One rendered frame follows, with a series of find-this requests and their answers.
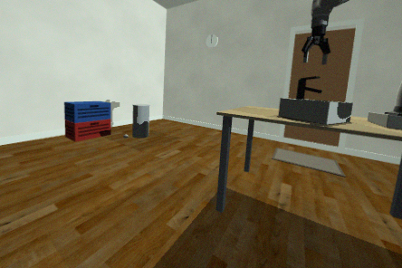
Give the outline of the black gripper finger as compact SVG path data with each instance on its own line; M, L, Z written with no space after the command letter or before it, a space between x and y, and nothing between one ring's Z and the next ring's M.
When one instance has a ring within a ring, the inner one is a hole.
M321 48L321 50L323 52L322 63L321 64L327 64L328 53L330 53L330 47L329 47L329 43L328 43L328 38L324 39L324 41L321 38L321 45L319 45L319 46L320 46L320 48Z
M313 42L311 42L311 39L312 39L312 38L313 38L312 36L309 36L309 37L307 38L307 41L306 41L305 45L304 45L303 48L301 49L301 50L304 52L303 63L308 62L308 55L309 55L309 50L310 50L310 48L311 48L316 42L318 42L318 41L320 40L320 38L317 38L316 41L313 43ZM312 39L312 40L313 40L313 39ZM307 49L307 50L306 50L306 49Z

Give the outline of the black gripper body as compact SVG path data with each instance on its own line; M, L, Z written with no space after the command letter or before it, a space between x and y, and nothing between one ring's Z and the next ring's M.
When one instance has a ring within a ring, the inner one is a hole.
M311 29L311 36L313 37L312 42L314 43L316 41L317 38L320 38L320 40L318 42L316 42L316 45L321 44L321 38L324 41L324 35L326 33L326 26L325 25L319 25L319 26L315 26Z

